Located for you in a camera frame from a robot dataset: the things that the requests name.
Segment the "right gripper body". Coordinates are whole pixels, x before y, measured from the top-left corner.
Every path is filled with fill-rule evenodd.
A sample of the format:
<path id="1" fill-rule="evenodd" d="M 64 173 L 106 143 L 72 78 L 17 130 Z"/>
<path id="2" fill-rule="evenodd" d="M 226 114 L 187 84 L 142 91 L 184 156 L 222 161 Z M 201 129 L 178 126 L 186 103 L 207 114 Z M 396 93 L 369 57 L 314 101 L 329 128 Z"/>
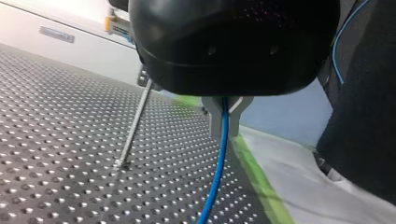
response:
<path id="1" fill-rule="evenodd" d="M 108 0 L 108 3 L 117 9 L 128 11 L 129 0 Z"/>

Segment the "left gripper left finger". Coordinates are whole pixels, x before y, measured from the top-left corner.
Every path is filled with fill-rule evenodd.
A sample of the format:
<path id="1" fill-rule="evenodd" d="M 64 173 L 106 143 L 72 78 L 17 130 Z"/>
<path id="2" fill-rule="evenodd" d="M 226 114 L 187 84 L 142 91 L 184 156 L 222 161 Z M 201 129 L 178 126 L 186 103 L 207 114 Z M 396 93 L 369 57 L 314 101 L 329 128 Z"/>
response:
<path id="1" fill-rule="evenodd" d="M 210 135 L 212 137 L 221 137 L 222 127 L 222 99 L 220 97 L 205 96 L 202 103 L 209 113 Z"/>

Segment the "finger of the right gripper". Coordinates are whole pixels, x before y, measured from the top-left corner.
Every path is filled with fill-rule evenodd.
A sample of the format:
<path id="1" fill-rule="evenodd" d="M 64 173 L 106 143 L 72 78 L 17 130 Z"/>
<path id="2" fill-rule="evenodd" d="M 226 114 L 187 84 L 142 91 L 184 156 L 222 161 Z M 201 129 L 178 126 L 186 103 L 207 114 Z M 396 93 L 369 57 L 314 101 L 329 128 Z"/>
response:
<path id="1" fill-rule="evenodd" d="M 130 43 L 134 42 L 130 34 L 130 23 L 118 16 L 107 16 L 105 18 L 105 31 L 111 35 L 124 37 Z"/>

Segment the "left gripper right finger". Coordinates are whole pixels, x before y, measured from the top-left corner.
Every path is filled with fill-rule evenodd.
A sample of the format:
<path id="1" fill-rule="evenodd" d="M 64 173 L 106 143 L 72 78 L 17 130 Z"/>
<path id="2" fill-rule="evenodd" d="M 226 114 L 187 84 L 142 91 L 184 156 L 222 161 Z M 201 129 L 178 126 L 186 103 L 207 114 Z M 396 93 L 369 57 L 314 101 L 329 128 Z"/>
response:
<path id="1" fill-rule="evenodd" d="M 242 113 L 252 103 L 252 96 L 231 97 L 229 100 L 229 135 L 236 137 L 239 132 L 239 123 Z"/>

